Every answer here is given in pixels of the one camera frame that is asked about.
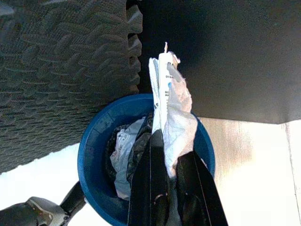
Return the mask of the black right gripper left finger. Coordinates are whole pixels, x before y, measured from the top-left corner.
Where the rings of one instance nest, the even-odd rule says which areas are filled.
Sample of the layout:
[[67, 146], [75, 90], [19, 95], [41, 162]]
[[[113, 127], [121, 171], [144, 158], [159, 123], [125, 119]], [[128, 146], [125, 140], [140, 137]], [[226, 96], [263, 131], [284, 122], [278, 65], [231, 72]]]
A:
[[165, 226], [169, 212], [161, 130], [150, 137], [132, 178], [127, 226]]

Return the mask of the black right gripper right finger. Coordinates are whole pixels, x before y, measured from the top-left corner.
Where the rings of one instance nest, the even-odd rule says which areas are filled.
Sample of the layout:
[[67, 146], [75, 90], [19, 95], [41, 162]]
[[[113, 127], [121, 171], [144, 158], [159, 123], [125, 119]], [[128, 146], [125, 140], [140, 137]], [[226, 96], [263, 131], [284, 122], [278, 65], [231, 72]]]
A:
[[214, 178], [195, 151], [178, 158], [176, 172], [182, 225], [228, 226]]

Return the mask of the white tissue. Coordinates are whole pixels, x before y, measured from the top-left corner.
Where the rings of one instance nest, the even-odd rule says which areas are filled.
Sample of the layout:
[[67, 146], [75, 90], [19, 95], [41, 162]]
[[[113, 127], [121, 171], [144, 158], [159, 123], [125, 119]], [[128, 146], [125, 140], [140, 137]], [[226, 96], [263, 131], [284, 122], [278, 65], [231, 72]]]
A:
[[163, 141], [166, 171], [169, 178], [175, 178], [178, 158], [193, 151], [198, 120], [191, 113], [192, 98], [186, 80], [174, 66], [168, 65], [167, 70], [173, 78], [170, 82]]

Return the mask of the white printed paper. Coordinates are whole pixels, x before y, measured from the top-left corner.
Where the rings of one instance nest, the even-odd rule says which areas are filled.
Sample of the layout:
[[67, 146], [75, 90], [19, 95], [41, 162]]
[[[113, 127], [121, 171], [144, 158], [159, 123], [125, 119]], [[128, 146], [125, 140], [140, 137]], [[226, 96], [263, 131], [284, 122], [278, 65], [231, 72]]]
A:
[[173, 76], [167, 66], [177, 68], [180, 59], [174, 52], [168, 50], [168, 43], [165, 43], [164, 52], [160, 53], [158, 59], [149, 59], [149, 75], [153, 93], [154, 116], [152, 133], [156, 130], [164, 130], [167, 121], [167, 103]]
[[110, 156], [110, 161], [116, 171], [114, 180], [116, 193], [125, 201], [129, 201], [131, 194], [130, 183], [127, 181], [128, 157], [144, 120], [145, 118], [142, 117], [117, 133], [115, 150]]

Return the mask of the black bin liner bag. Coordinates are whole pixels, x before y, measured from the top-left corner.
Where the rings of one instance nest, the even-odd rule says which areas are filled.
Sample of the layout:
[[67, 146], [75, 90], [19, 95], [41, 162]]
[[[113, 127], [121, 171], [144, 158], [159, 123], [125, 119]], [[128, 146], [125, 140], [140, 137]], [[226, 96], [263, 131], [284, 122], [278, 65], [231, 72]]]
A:
[[[130, 183], [130, 189], [132, 186], [132, 178], [137, 168], [139, 161], [146, 149], [147, 143], [150, 140], [151, 132], [152, 132], [152, 123], [153, 123], [153, 113], [149, 113], [148, 115], [144, 116], [145, 120], [143, 125], [141, 126], [138, 135], [136, 137], [135, 143], [132, 147], [131, 153], [128, 157], [128, 165], [127, 165], [127, 181]], [[116, 176], [116, 171], [114, 170], [112, 163], [110, 161], [110, 156], [115, 150], [116, 144], [116, 135], [121, 130], [129, 126], [130, 124], [125, 124], [116, 127], [112, 135], [110, 135], [109, 140], [106, 144], [105, 154], [104, 154], [104, 168], [106, 175], [109, 178], [109, 181], [114, 185], [114, 180]]]

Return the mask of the crumpled white printed paper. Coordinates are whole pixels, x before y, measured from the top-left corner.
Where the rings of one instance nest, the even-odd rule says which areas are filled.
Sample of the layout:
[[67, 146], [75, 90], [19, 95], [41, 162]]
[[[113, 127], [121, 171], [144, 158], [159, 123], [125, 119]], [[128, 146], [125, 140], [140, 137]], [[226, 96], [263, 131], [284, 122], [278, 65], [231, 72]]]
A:
[[110, 161], [116, 171], [114, 180], [116, 193], [125, 201], [129, 201], [131, 194], [130, 183], [127, 181], [128, 157], [144, 120], [145, 118], [142, 117], [117, 133], [115, 150], [110, 156]]

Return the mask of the blue round waste bin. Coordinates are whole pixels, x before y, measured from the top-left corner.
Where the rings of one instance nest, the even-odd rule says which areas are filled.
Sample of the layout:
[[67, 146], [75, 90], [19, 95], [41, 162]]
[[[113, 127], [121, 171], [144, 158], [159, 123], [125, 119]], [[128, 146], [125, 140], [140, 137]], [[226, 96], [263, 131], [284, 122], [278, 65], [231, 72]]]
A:
[[102, 109], [88, 125], [79, 146], [79, 181], [88, 203], [108, 223], [129, 226], [129, 202], [120, 199], [105, 170], [107, 142], [116, 127], [153, 112], [153, 96], [123, 97]]

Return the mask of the grey textured foam mat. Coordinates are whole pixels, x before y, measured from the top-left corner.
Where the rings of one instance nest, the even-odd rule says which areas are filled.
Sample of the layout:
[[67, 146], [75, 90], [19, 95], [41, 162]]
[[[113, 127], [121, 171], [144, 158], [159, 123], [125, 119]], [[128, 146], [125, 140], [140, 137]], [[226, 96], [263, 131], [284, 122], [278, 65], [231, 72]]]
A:
[[80, 141], [138, 93], [141, 0], [0, 0], [0, 174]]

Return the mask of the black furniture panel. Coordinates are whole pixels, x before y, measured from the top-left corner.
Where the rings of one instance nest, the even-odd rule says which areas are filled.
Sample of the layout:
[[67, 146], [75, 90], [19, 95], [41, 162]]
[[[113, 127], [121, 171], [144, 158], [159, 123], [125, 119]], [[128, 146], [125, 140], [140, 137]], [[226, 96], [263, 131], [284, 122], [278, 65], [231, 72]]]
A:
[[142, 0], [139, 91], [168, 46], [202, 117], [301, 120], [301, 0]]

